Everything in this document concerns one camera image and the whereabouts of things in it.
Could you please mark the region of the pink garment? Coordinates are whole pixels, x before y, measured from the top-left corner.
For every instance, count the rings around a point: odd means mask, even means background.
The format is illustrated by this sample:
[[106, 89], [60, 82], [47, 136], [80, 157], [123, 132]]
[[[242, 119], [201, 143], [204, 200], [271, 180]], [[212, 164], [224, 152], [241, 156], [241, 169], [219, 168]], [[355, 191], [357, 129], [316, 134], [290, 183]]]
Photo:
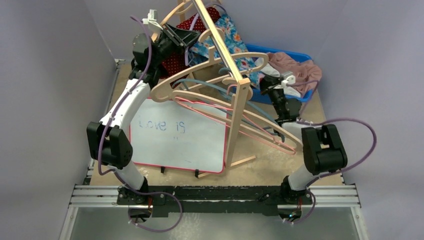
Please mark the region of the pink garment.
[[295, 76], [295, 83], [301, 85], [291, 88], [296, 90], [299, 96], [304, 97], [308, 91], [313, 90], [322, 78], [322, 70], [310, 59], [299, 62], [285, 52], [268, 52], [267, 56], [268, 63], [266, 66], [270, 69], [266, 70], [264, 67], [262, 72], [273, 77], [280, 77], [288, 71], [292, 72]]

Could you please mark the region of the blue floral garment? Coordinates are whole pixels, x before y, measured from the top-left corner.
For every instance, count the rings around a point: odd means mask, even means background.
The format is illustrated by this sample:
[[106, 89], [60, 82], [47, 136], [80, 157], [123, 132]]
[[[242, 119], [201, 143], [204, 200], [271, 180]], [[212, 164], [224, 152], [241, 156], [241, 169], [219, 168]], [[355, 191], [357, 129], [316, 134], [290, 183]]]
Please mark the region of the blue floral garment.
[[[214, 23], [215, 26], [224, 32], [224, 43], [230, 54], [247, 53], [246, 44], [242, 41], [240, 34], [237, 32], [234, 21], [228, 14], [222, 14]], [[204, 42], [195, 43], [188, 50], [190, 64], [198, 65], [205, 62], [209, 58], [209, 47], [213, 46], [213, 40], [208, 37]], [[234, 60], [240, 71], [252, 69], [256, 66], [252, 57], [240, 57]]]

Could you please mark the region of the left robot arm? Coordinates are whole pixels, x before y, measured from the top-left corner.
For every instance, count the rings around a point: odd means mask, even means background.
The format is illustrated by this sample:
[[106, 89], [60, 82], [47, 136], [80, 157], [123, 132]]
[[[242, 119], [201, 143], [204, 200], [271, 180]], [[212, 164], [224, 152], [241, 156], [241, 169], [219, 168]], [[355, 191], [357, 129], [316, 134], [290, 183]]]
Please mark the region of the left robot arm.
[[139, 173], [132, 161], [130, 123], [159, 79], [167, 74], [163, 62], [173, 54], [182, 54], [198, 41], [200, 35], [198, 31], [168, 24], [162, 27], [156, 40], [152, 40], [148, 33], [136, 35], [125, 90], [100, 121], [92, 121], [86, 128], [90, 156], [97, 161], [99, 174], [113, 173], [122, 183], [122, 196], [138, 205], [146, 203], [150, 193], [147, 178]]

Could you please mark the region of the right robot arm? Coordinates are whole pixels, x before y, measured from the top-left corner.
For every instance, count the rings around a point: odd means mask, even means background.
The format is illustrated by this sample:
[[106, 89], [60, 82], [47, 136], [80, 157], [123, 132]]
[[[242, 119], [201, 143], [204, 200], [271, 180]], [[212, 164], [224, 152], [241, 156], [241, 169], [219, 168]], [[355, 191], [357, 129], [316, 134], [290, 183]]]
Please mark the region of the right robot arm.
[[283, 77], [265, 75], [259, 82], [262, 95], [268, 95], [277, 113], [276, 123], [302, 142], [303, 165], [287, 175], [280, 196], [288, 204], [307, 194], [307, 188], [321, 174], [335, 173], [347, 166], [348, 157], [334, 124], [306, 126], [298, 123], [302, 102], [285, 95]]

